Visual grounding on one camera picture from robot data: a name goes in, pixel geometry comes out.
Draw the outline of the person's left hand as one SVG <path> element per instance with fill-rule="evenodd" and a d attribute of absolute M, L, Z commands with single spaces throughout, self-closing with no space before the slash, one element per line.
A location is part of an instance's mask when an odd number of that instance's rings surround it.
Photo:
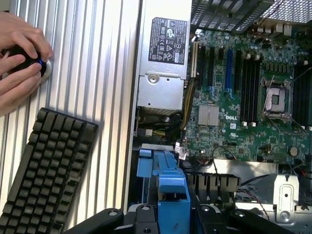
<path fill-rule="evenodd" d="M 47 61 L 53 56 L 50 43 L 40 28 L 35 28 L 23 19 L 7 12 L 0 13 L 0 49 L 9 49 L 15 45 L 21 47 L 29 57 Z"/>

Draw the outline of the person's right hand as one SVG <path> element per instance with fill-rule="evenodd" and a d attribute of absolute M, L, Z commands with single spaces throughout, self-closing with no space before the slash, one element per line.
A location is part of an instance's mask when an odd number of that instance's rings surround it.
<path fill-rule="evenodd" d="M 1 56 L 0 74 L 11 71 L 25 62 L 25 56 Z M 39 86 L 41 64 L 34 63 L 29 67 L 9 74 L 0 80 L 0 115 L 4 116 L 15 110 Z"/>

